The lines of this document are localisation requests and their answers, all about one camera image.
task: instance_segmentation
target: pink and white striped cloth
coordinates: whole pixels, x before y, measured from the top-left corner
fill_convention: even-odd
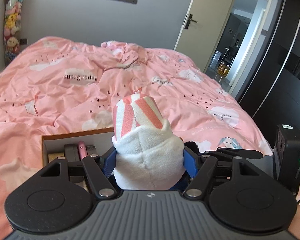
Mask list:
[[[113,109],[114,133],[117,141],[140,125],[162,129],[163,117],[154,99],[133,94],[120,100]]]
[[[114,176],[122,189],[167,190],[182,177],[183,141],[172,133],[153,98],[133,94],[113,110]]]

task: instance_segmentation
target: bed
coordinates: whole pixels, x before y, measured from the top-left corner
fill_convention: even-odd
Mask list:
[[[5,198],[42,167],[41,136],[111,127],[113,107],[133,93],[153,97],[174,133],[201,152],[228,147],[272,155],[250,116],[189,57],[46,37],[0,73],[0,239],[11,231]]]

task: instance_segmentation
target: pink object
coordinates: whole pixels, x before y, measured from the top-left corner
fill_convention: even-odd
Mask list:
[[[11,232],[5,198],[42,168],[41,136],[113,126],[115,105],[135,91],[154,98],[173,133],[196,141],[201,152],[242,147],[272,154],[251,117],[189,57],[46,37],[0,73],[0,239]]]
[[[113,109],[114,134],[120,138],[141,125],[162,129],[163,118],[153,98],[133,94],[119,101]]]
[[[4,36],[5,37],[10,37],[11,35],[11,30],[8,29],[7,27],[4,27]]]
[[[84,144],[84,141],[78,142],[78,152],[80,160],[82,160],[84,157],[88,156],[86,145]]]
[[[13,14],[13,13],[15,13],[15,12],[16,12],[16,10],[17,10],[17,7],[12,7],[12,9],[10,9],[10,10],[6,10],[6,15]]]

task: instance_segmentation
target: white door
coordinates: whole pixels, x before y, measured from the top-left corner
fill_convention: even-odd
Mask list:
[[[233,0],[192,0],[175,50],[204,71],[218,45]]]

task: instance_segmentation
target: black wardrobe door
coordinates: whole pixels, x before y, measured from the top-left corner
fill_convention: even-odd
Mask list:
[[[256,112],[270,90],[288,54],[300,19],[300,0],[286,0],[269,51],[240,105],[250,115]]]
[[[278,124],[300,129],[300,28],[287,63],[254,121],[271,146]]]

